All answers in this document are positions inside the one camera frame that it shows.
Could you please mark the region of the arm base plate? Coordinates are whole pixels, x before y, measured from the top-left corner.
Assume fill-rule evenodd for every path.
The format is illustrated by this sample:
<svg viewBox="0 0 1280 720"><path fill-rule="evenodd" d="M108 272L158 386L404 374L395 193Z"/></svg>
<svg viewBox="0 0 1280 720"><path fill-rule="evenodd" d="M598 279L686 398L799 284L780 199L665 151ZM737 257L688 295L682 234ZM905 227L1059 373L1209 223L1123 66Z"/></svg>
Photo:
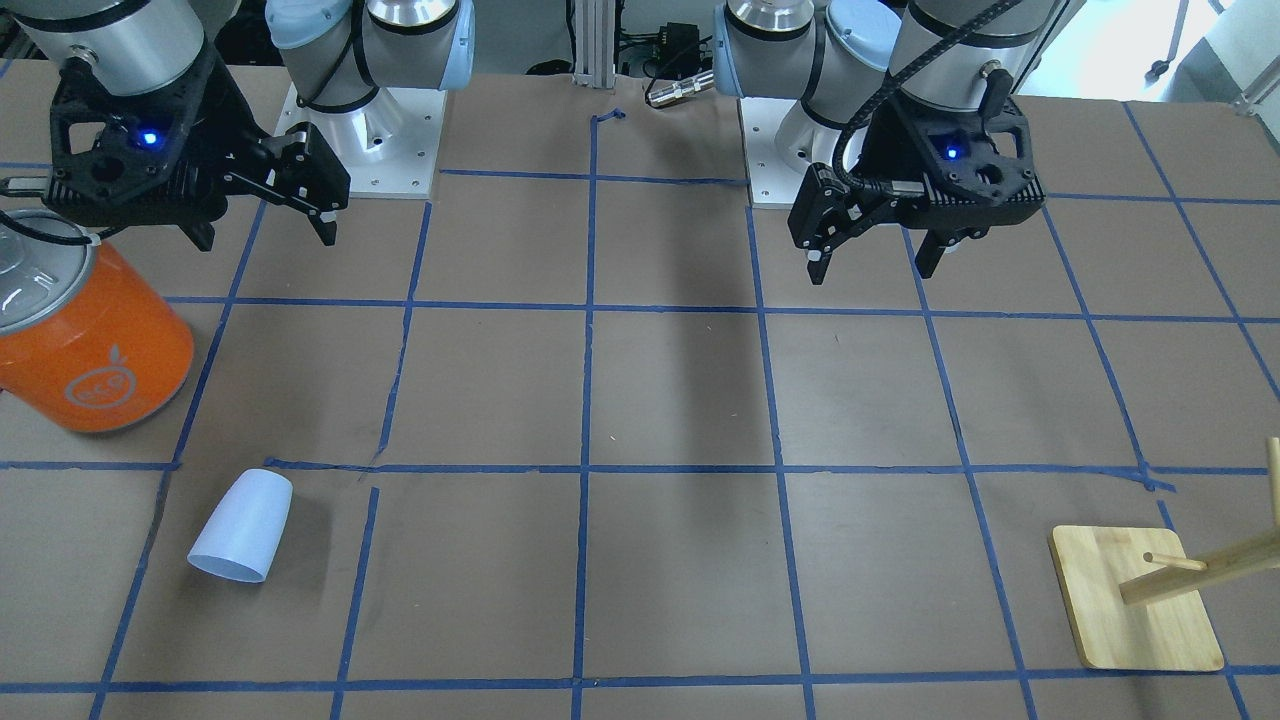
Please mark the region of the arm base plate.
<svg viewBox="0 0 1280 720"><path fill-rule="evenodd" d="M381 88L370 104L346 114L301 108L296 99L289 87L275 133L315 124L347 169L352 199L431 197L447 91Z"/></svg>
<svg viewBox="0 0 1280 720"><path fill-rule="evenodd" d="M806 168L831 161L838 129L814 120L799 100L739 100L751 206L788 210Z"/></svg>

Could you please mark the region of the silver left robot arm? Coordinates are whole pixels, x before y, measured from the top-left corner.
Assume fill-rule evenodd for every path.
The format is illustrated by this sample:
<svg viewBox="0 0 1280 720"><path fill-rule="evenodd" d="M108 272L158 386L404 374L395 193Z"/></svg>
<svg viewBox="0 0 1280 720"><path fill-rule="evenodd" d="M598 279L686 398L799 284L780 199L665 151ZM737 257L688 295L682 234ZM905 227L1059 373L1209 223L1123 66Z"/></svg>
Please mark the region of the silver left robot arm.
<svg viewBox="0 0 1280 720"><path fill-rule="evenodd" d="M794 100L831 149L809 152L788 213L813 284L870 228L923 231L915 268L1036 215L1047 193L1014 99L1062 1L727 1L716 88Z"/></svg>

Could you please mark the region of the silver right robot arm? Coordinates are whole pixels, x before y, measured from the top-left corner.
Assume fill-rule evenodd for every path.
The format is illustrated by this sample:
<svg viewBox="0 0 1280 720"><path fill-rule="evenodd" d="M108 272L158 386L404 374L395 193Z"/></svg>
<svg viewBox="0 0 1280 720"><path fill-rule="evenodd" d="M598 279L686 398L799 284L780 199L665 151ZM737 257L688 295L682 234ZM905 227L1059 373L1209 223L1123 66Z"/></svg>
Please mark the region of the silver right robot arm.
<svg viewBox="0 0 1280 720"><path fill-rule="evenodd" d="M472 74L471 1L269 1L264 17L303 115L271 135L187 1L5 1L58 65L45 178L8 178L63 228L3 215L5 236L91 246L172 225L201 251L228 200L253 195L337 241L349 169L403 136L393 88L451 91Z"/></svg>

